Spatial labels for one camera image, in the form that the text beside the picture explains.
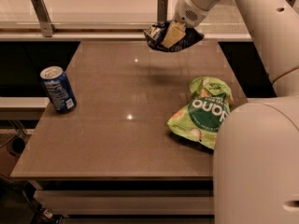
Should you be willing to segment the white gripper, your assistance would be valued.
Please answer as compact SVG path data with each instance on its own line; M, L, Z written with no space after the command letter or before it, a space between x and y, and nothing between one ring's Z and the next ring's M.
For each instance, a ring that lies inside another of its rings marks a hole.
M198 26L208 12L198 7L192 0L178 0L175 6L174 20L168 27L162 45L171 48L186 35L186 27Z

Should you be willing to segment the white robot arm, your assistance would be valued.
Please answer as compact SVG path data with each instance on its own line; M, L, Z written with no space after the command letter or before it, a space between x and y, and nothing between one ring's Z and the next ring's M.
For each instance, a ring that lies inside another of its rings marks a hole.
M175 19L220 0L178 0ZM299 224L299 16L285 0L235 0L275 90L236 108L213 158L215 224Z

